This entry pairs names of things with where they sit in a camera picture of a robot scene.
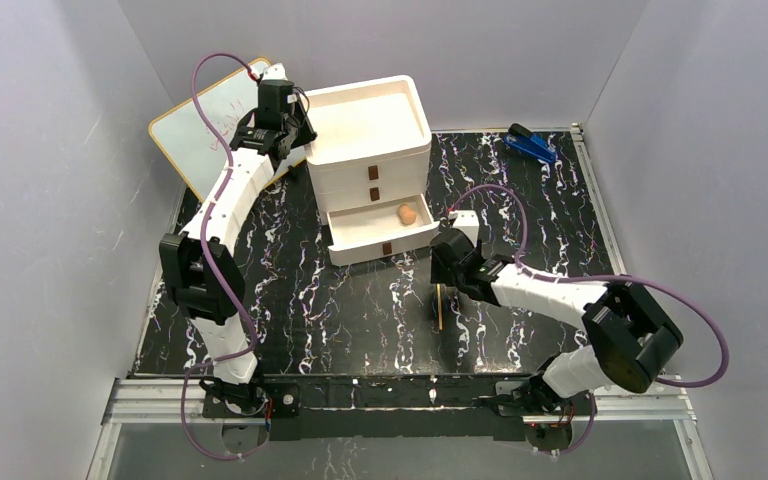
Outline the thin wooden stick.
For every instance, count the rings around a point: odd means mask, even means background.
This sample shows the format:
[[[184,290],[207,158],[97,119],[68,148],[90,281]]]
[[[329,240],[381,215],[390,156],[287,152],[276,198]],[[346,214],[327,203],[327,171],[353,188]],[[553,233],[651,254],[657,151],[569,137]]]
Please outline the thin wooden stick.
[[[444,329],[444,319],[443,319],[443,300],[442,300],[441,284],[435,284],[435,292],[436,292],[436,312],[437,312],[438,332],[442,333]]]

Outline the beige makeup sponge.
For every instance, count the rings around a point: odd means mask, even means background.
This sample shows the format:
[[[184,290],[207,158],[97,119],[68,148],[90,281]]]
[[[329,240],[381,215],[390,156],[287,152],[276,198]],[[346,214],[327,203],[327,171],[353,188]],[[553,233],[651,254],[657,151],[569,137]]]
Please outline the beige makeup sponge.
[[[404,226],[413,225],[417,221],[416,211],[408,204],[403,203],[397,208],[397,216]]]

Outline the white plastic drawer organizer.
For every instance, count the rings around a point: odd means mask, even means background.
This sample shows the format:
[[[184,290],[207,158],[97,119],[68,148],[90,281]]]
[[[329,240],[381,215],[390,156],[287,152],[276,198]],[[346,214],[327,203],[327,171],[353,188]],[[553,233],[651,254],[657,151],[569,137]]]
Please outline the white plastic drawer organizer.
[[[319,211],[421,194],[432,134],[414,80],[397,75],[308,93],[305,156]]]

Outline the white bottom organizer drawer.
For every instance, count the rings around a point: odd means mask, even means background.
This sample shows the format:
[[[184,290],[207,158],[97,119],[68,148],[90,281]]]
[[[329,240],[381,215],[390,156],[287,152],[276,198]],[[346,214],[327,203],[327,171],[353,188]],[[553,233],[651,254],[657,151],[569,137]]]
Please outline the white bottom organizer drawer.
[[[417,213],[410,226],[400,223],[397,208],[406,203]],[[333,243],[328,247],[334,266],[348,266],[425,248],[437,234],[439,221],[425,197],[402,199],[327,213]]]

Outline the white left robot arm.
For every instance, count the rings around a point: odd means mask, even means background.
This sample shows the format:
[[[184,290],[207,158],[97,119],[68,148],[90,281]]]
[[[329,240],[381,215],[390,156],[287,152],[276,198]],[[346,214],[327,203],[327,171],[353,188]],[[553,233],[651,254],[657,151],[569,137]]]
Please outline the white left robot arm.
[[[317,137],[305,95],[293,82],[261,78],[256,84],[254,108],[231,138],[217,137],[226,155],[219,178],[190,222],[159,244],[167,295],[207,350],[193,368],[211,370],[211,383],[222,387],[247,387],[258,366],[257,327],[243,305],[245,280],[234,259],[239,233],[276,168]]]

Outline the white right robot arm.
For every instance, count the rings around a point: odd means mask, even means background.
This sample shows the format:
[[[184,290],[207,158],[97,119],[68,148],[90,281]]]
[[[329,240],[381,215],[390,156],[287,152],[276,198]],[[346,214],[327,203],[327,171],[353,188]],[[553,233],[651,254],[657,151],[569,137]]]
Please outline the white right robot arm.
[[[617,277],[572,282],[527,273],[509,257],[483,257],[457,229],[430,243],[433,282],[477,302],[525,309],[569,324],[588,344],[548,360],[516,392],[547,408],[583,391],[616,385],[644,393],[684,342],[683,334],[648,290]]]

